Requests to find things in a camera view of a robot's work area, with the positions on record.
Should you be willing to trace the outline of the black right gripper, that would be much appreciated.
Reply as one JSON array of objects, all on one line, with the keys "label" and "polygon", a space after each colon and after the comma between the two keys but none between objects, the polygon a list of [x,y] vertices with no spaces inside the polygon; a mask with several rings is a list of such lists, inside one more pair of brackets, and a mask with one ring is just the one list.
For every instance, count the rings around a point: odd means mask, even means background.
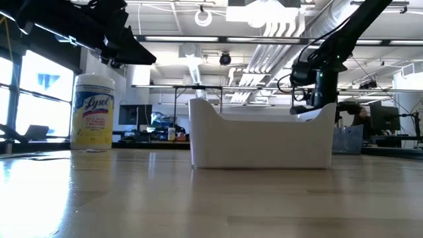
[{"label": "black right gripper", "polygon": [[329,103],[336,102],[338,72],[326,68],[316,74],[313,106],[322,108]]}]

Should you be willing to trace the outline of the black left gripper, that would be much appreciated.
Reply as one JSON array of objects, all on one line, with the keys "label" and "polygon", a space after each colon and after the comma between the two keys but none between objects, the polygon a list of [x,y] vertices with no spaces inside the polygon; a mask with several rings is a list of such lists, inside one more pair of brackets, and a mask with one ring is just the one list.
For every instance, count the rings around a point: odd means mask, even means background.
[{"label": "black left gripper", "polygon": [[96,53],[101,62],[111,65],[151,65],[155,56],[144,48],[127,27],[127,44],[122,52],[122,35],[128,14],[125,0],[90,0],[82,4],[72,2],[77,9],[75,43]]}]

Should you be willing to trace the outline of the white plastic bin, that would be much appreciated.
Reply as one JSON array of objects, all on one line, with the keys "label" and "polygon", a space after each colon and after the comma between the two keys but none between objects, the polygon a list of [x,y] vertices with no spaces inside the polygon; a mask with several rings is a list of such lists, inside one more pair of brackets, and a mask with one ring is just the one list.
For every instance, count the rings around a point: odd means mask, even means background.
[{"label": "white plastic bin", "polygon": [[336,105],[298,115],[219,114],[188,102],[191,164],[201,169],[327,169]]}]

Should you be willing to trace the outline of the person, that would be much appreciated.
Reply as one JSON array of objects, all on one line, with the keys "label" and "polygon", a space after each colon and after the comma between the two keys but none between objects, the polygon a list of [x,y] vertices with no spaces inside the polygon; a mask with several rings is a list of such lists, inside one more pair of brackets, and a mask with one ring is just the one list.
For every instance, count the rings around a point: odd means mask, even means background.
[{"label": "person", "polygon": [[367,110],[364,107],[360,108],[360,112],[354,115],[352,126],[363,126],[363,139],[371,137],[371,118],[367,115]]}]

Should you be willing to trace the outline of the grey translucent plastic bin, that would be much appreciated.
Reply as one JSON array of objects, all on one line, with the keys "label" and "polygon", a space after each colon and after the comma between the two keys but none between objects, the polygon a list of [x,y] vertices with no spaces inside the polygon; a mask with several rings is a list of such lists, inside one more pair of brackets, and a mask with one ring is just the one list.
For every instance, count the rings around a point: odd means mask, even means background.
[{"label": "grey translucent plastic bin", "polygon": [[359,155],[362,151],[364,126],[335,128],[332,141],[334,154]]}]

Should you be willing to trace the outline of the dark computer monitor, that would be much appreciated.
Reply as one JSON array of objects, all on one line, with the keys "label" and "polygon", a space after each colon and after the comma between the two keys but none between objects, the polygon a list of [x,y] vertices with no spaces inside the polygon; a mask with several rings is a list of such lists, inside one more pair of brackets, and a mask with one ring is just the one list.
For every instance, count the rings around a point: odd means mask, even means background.
[{"label": "dark computer monitor", "polygon": [[118,123],[121,125],[150,125],[151,104],[120,105]]},{"label": "dark computer monitor", "polygon": [[399,131],[401,129],[400,114],[396,107],[370,106],[371,126],[376,130]]}]

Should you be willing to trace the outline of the Lysol wipes canister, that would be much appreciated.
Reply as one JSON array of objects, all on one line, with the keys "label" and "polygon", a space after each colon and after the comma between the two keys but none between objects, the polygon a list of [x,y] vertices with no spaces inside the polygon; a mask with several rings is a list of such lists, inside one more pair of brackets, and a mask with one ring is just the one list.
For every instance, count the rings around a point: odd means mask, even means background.
[{"label": "Lysol wipes canister", "polygon": [[106,150],[112,147],[114,119],[113,79],[82,74],[75,79],[70,148]]}]

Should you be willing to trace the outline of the overhead light bar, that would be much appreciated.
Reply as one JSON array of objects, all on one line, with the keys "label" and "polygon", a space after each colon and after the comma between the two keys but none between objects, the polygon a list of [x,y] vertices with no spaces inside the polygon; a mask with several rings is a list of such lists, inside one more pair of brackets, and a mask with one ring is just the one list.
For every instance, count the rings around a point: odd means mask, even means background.
[{"label": "overhead light bar", "polygon": [[[263,36],[181,36],[181,35],[135,35],[138,42],[154,43],[214,43],[214,44],[281,44],[281,45],[320,45],[325,39],[302,37],[263,37]],[[423,46],[419,39],[359,39],[356,46],[418,47]]]}]

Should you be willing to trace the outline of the open laptop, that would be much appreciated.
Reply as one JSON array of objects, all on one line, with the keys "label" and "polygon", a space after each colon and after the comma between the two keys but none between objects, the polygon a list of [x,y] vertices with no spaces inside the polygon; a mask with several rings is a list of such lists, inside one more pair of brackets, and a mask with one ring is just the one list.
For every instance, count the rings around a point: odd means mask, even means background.
[{"label": "open laptop", "polygon": [[29,125],[24,137],[29,141],[43,141],[47,139],[48,126]]}]

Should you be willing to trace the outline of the silver ventilation duct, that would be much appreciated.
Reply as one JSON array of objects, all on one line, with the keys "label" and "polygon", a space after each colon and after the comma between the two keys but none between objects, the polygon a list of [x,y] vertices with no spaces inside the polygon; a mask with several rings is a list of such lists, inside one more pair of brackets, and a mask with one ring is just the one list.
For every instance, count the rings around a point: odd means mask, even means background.
[{"label": "silver ventilation duct", "polygon": [[291,68],[299,62],[306,62],[307,56],[312,52],[312,45],[319,45],[319,41],[325,40],[331,34],[341,29],[351,15],[364,3],[365,0],[330,0],[330,3],[322,10],[318,16],[308,23],[305,31],[301,35],[304,38],[312,38],[302,49],[295,50],[296,57],[293,59]]}]

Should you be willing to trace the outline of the black background rig frame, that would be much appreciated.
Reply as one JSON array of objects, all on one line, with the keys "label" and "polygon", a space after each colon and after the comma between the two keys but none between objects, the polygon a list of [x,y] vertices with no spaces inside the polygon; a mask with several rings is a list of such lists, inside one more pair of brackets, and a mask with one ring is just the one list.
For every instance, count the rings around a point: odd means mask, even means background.
[{"label": "black background rig frame", "polygon": [[[234,87],[234,86],[217,86],[217,85],[131,85],[132,88],[147,88],[147,89],[192,89],[192,90],[208,90],[217,89],[219,91],[277,91],[282,94],[290,95],[292,91],[314,91],[310,87]],[[391,96],[394,93],[423,93],[423,90],[412,89],[345,89],[338,88],[333,93],[331,99],[337,97],[340,93],[383,93]]]}]

